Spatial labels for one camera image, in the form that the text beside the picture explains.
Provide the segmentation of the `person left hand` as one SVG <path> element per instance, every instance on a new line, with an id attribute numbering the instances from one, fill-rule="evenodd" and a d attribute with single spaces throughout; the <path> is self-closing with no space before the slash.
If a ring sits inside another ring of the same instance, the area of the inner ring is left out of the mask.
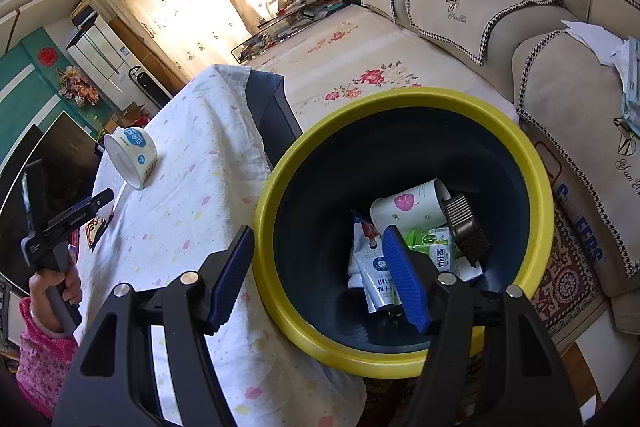
<path id="1" fill-rule="evenodd" d="M 75 251 L 67 254 L 65 273 L 49 269 L 37 271 L 29 280 L 30 312 L 40 329 L 68 336 L 64 320 L 58 316 L 59 301 L 78 305 L 82 300 L 81 280 L 77 271 Z"/>

